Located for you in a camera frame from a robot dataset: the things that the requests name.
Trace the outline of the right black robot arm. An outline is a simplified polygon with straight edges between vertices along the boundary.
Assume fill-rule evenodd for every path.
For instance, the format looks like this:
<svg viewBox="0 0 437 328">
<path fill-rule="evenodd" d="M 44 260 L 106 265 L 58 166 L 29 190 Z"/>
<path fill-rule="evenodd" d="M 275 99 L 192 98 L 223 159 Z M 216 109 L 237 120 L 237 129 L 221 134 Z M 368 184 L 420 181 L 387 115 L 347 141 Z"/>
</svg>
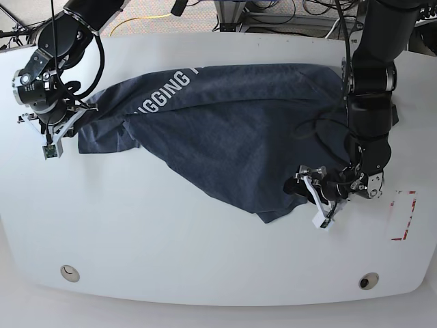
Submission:
<svg viewBox="0 0 437 328">
<path fill-rule="evenodd" d="M 83 100 L 96 88 L 104 70 L 100 32 L 127 6 L 127 1 L 68 1 L 59 13 L 37 29 L 37 49 L 12 80 L 20 105 L 32 109 L 42 125 L 46 144 L 53 143 L 55 127 L 71 124 L 76 113 L 90 108 Z M 61 75 L 75 67 L 91 42 L 98 46 L 100 63 L 92 84 L 79 93 L 80 83 L 64 83 Z"/>
</svg>

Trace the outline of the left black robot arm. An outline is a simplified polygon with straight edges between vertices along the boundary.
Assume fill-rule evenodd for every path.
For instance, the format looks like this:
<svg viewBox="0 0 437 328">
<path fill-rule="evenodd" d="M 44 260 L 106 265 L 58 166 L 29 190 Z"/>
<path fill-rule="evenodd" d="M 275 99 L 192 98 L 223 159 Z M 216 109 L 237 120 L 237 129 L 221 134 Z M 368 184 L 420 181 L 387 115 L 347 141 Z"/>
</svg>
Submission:
<svg viewBox="0 0 437 328">
<path fill-rule="evenodd" d="M 384 168 L 391 158 L 392 95 L 397 87 L 395 59 L 407 46 L 424 1 L 362 1 L 353 28 L 348 28 L 340 2 L 335 3 L 343 30 L 346 56 L 339 105 L 309 120 L 318 144 L 343 169 L 328 171 L 300 166 L 287 185 L 317 207 L 313 223 L 326 229 L 351 194 L 374 199 L 381 195 Z M 346 112 L 348 161 L 322 141 L 317 124 L 334 112 Z"/>
</svg>

